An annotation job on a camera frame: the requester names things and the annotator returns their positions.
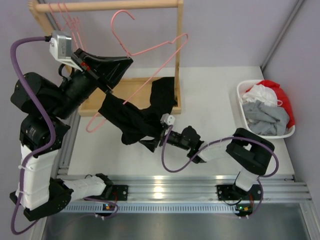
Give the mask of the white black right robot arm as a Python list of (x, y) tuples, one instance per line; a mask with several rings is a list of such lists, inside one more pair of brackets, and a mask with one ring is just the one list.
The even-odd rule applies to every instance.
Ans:
[[(259, 179), (275, 175), (279, 169), (279, 159), (274, 153), (275, 146), (265, 138), (237, 128), (233, 135), (211, 142), (201, 140), (200, 135), (191, 126), (181, 133), (172, 130), (172, 125), (164, 127), (160, 137), (150, 140), (140, 140), (151, 152), (162, 147), (161, 164), (169, 173), (179, 173), (191, 163), (206, 164), (211, 161), (233, 159), (240, 166), (236, 179), (231, 185), (218, 186), (218, 198), (233, 206), (243, 200), (254, 201), (253, 187), (259, 185)], [(165, 163), (165, 148), (167, 145), (187, 151), (188, 162), (178, 169), (170, 169)]]

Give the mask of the pink hanger of red top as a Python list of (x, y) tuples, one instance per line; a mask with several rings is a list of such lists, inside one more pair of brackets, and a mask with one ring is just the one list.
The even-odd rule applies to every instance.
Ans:
[(68, 28), (64, 29), (65, 21), (59, 12), (58, 3), (48, 3), (48, 7), (49, 12), (53, 15), (53, 18), (58, 25), (58, 30), (70, 33), (70, 30)]

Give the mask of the black tank top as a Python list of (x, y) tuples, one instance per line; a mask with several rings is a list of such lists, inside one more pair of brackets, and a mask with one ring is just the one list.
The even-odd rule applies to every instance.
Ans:
[(161, 118), (176, 105), (175, 78), (161, 77), (152, 82), (150, 106), (139, 109), (130, 102), (107, 94), (98, 112), (122, 132), (121, 142), (134, 144), (144, 137), (158, 138), (162, 132)]

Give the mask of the pink hanger of grey top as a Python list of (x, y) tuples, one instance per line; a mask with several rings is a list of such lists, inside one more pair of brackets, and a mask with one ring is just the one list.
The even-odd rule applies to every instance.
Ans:
[(67, 8), (66, 3), (63, 3), (63, 7), (65, 9), (66, 20), (65, 24), (69, 27), (72, 35), (72, 39), (74, 40), (74, 44), (76, 48), (81, 48), (82, 50), (86, 50), (86, 41), (82, 38), (83, 27), (78, 16), (71, 16), (69, 13), (69, 9)]

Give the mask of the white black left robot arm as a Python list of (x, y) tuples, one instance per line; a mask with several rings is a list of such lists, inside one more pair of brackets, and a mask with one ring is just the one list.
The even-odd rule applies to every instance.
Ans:
[(110, 92), (133, 63), (126, 56), (103, 57), (78, 49), (72, 54), (75, 62), (69, 76), (56, 85), (36, 72), (24, 75), (25, 81), (42, 104), (52, 121), (55, 140), (51, 142), (50, 129), (40, 111), (31, 100), (23, 84), (18, 81), (10, 100), (26, 118), (20, 125), (19, 140), (23, 157), (23, 185), (10, 194), (14, 203), (23, 206), (24, 216), (36, 221), (62, 211), (70, 202), (93, 198), (111, 200), (113, 182), (98, 173), (80, 180), (60, 180), (51, 177), (51, 171), (70, 126), (64, 123), (77, 108), (100, 88)]

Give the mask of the white camisole top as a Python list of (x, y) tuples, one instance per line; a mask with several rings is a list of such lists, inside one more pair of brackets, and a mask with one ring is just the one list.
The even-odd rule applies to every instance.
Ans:
[(269, 107), (280, 107), (275, 92), (263, 85), (255, 84), (242, 95), (241, 99), (243, 103), (255, 103), (256, 101), (260, 101)]

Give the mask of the grey tank top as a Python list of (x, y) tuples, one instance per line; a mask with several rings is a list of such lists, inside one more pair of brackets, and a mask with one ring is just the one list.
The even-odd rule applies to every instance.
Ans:
[(283, 136), (287, 134), (289, 116), (280, 106), (267, 106), (260, 101), (242, 106), (249, 129), (260, 136)]

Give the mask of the pink hanger of white top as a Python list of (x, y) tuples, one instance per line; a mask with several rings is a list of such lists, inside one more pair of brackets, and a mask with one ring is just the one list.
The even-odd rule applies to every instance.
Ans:
[(84, 43), (82, 41), (81, 33), (80, 33), (80, 20), (78, 17), (72, 17), (72, 15), (69, 13), (69, 10), (67, 8), (66, 3), (58, 3), (58, 9), (62, 16), (62, 18), (65, 21), (65, 27), (63, 28), (66, 30), (69, 29), (72, 37), (72, 41), (74, 44), (74, 47), (76, 49), (81, 48), (84, 49)]

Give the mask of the red tank top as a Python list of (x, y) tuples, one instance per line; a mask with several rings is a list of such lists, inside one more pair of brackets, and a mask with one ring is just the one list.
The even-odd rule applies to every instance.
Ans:
[(263, 85), (267, 88), (272, 89), (275, 92), (280, 106), (282, 108), (284, 108), (284, 110), (286, 111), (286, 113), (289, 116), (289, 121), (286, 125), (287, 128), (290, 129), (292, 126), (294, 126), (295, 125), (295, 118), (294, 118), (292, 105), (291, 105), (290, 99), (288, 98), (287, 94), (281, 88), (281, 85), (279, 83), (276, 83), (276, 82), (274, 82), (272, 80), (268, 80), (268, 79), (260, 81), (259, 83), (257, 83), (257, 85)]

